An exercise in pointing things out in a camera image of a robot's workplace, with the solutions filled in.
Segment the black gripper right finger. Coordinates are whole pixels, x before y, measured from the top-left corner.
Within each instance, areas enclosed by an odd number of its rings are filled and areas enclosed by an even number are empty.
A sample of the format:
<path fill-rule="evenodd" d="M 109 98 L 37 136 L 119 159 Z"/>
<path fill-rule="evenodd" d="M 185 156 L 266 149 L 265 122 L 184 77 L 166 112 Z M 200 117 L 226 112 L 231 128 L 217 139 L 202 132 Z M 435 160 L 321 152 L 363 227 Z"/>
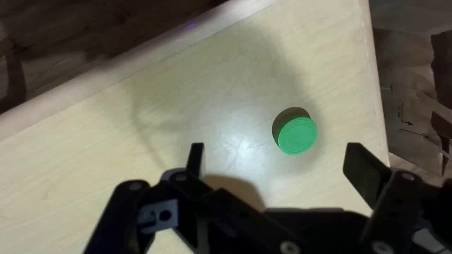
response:
<path fill-rule="evenodd" d="M 361 235 L 368 254 L 452 254 L 451 183 L 434 186 L 386 166 L 361 142 L 346 145 L 344 173 L 372 214 Z"/>

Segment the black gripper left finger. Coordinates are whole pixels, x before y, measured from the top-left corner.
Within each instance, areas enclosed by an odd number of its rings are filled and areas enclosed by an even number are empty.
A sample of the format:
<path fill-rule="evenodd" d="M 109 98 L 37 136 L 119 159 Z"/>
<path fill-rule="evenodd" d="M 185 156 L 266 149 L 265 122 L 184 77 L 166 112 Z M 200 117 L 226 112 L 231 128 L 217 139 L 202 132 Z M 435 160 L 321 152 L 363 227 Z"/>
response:
<path fill-rule="evenodd" d="M 195 254 L 303 254 L 296 232 L 202 181 L 202 155 L 204 145 L 195 142 L 187 164 L 164 172 L 157 184 L 119 183 L 84 254 L 146 254 L 164 229 Z"/>

